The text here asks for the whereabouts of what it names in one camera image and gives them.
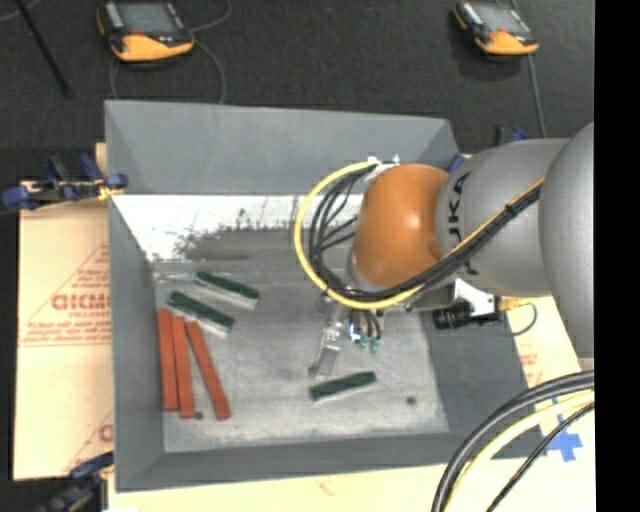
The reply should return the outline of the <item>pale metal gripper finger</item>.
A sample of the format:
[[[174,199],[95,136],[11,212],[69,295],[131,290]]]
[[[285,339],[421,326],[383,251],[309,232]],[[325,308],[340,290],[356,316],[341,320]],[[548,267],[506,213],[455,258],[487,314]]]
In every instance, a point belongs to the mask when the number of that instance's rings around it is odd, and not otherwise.
[[[328,377],[332,374],[337,358],[340,354],[340,347],[337,345],[324,346],[317,362],[317,374],[321,377]]]
[[[320,342],[313,361],[308,368],[309,376],[323,376],[326,374],[325,355],[329,336],[326,331],[322,333]]]

